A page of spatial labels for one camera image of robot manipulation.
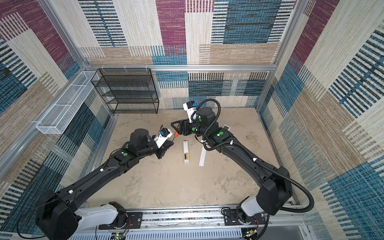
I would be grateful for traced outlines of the white battery cover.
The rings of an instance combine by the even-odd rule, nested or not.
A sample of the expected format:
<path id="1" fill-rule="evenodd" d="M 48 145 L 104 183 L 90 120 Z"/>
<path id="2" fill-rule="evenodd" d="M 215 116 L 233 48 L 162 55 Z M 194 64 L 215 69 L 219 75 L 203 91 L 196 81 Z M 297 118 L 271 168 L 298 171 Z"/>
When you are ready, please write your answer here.
<path id="1" fill-rule="evenodd" d="M 207 151 L 206 151 L 205 147 L 202 146 L 202 151 L 201 151 L 201 156 L 200 156 L 200 161 L 199 161 L 200 167 L 203 167 L 205 165 L 206 154 L 207 154 Z"/>

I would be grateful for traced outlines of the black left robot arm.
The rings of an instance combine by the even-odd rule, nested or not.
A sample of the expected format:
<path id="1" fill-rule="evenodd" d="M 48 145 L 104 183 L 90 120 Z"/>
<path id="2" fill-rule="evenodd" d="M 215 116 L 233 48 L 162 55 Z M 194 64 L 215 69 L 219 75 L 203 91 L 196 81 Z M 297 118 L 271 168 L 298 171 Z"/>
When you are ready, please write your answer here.
<path id="1" fill-rule="evenodd" d="M 38 200 L 36 225 L 50 240 L 68 240 L 74 233 L 99 225 L 124 226 L 125 209 L 111 202 L 101 207 L 82 209 L 81 205 L 112 180 L 125 174 L 141 159 L 155 155 L 161 159 L 174 144 L 173 133 L 162 128 L 152 138 L 146 129 L 136 129 L 130 140 L 106 160 L 105 163 L 77 182 L 57 192 L 47 191 Z"/>

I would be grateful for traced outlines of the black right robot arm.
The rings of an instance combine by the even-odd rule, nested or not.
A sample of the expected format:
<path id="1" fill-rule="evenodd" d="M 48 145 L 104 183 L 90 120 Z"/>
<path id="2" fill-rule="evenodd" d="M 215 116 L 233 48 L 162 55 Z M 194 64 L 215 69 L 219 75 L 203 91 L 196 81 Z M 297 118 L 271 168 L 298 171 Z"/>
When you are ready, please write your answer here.
<path id="1" fill-rule="evenodd" d="M 251 218 L 259 213 L 274 216 L 292 196 L 292 184 L 286 180 L 290 174 L 283 167 L 276 168 L 261 160 L 245 148 L 228 130 L 215 121 L 215 113 L 211 108 L 201 108 L 197 121 L 189 119 L 171 123 L 179 135 L 194 134 L 202 137 L 206 133 L 204 143 L 216 151 L 232 159 L 245 170 L 260 187 L 257 195 L 245 198 L 237 206 L 237 215 L 242 224 L 248 224 Z"/>

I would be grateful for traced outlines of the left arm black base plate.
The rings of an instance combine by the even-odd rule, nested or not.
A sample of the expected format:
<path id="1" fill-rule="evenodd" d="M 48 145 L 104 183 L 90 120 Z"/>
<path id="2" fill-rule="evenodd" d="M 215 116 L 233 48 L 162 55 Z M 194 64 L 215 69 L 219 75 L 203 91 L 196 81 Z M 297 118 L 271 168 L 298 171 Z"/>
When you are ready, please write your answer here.
<path id="1" fill-rule="evenodd" d="M 142 224 L 143 212 L 126 212 L 118 214 L 117 218 L 109 225 L 100 225 L 98 230 L 128 230 L 139 229 Z"/>

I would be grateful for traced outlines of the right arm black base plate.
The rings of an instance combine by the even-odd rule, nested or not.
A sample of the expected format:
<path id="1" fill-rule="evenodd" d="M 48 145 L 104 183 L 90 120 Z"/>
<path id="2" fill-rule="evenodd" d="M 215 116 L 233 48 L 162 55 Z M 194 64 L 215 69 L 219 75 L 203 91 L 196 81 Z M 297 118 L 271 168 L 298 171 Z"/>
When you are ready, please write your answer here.
<path id="1" fill-rule="evenodd" d="M 238 209 L 229 207 L 221 208 L 221 214 L 224 216 L 226 226 L 248 226 L 248 225 L 264 225 L 266 223 L 266 214 L 256 214 L 249 217 Z"/>

